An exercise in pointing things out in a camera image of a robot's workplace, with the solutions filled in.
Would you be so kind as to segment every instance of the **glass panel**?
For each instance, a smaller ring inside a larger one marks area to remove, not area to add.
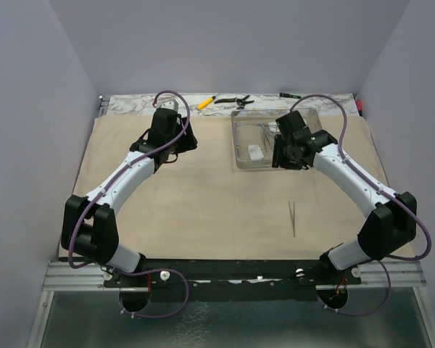
[[[384,289],[350,289],[345,310],[374,308]],[[150,304],[149,314],[178,304]],[[42,347],[430,347],[412,289],[378,314],[335,315],[319,302],[191,302],[166,320],[121,315],[116,292],[56,293]]]

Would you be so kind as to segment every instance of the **white object in container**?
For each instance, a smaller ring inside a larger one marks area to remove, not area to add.
[[[249,153],[249,158],[252,161],[260,161],[264,159],[264,154],[262,153],[262,150],[259,145],[256,144],[248,145],[248,153]]]

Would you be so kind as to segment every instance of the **marbled backdrop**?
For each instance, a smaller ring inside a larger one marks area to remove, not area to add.
[[[232,104],[214,104],[211,103],[203,110],[196,108],[205,99],[212,94],[183,94],[191,108],[192,116],[229,116],[238,106]],[[243,97],[243,94],[218,94],[217,99]],[[338,100],[349,116],[359,116],[352,94],[329,94]],[[132,94],[124,96],[111,96],[107,114],[135,114],[135,115],[153,115],[154,108],[152,105],[154,94]],[[172,96],[164,94],[159,98],[158,104]],[[254,100],[254,103],[245,106],[246,109],[289,109],[297,99],[280,98],[275,94],[256,94],[251,95],[248,100]],[[312,107],[318,111],[319,116],[340,115],[339,108],[327,99],[312,98],[302,101],[300,107]],[[185,115],[185,107],[179,101],[179,112]]]

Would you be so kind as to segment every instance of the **beige cloth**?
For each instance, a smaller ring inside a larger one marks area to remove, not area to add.
[[[340,134],[341,117],[321,122],[333,135]],[[83,196],[99,185],[150,124],[150,117],[138,115],[98,118],[75,194]],[[237,169],[229,117],[197,117],[192,125],[198,149],[163,165],[120,210],[120,241],[130,248],[158,258],[317,259],[363,226],[365,218],[351,199],[314,169]],[[344,147],[386,182],[363,118],[349,118]],[[293,201],[296,237],[288,204]],[[409,247],[404,254],[410,254]]]

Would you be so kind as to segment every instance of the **gray wall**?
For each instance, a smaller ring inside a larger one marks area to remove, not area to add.
[[[361,97],[390,184],[416,195],[432,233],[422,265],[435,312],[435,1],[411,1]]]
[[[97,94],[46,0],[0,1],[0,347],[24,347]]]
[[[101,94],[358,92],[408,0],[50,0]]]

